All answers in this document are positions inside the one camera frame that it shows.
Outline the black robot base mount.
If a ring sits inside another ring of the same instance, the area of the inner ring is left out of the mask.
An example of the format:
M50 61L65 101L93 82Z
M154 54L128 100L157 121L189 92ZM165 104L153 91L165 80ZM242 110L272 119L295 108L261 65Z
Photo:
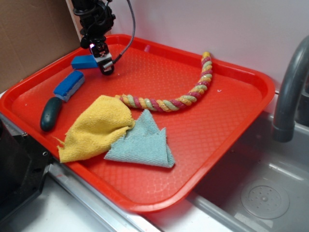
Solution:
M32 136L12 135L0 122L0 221L37 198L51 154Z

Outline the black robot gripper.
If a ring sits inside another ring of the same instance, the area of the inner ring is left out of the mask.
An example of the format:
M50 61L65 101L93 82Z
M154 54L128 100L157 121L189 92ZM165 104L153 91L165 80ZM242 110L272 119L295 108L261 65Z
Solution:
M110 0L73 0L73 13L79 17L81 48L90 51L103 75L114 72L112 55L105 43L105 34L114 25L115 15L109 7Z

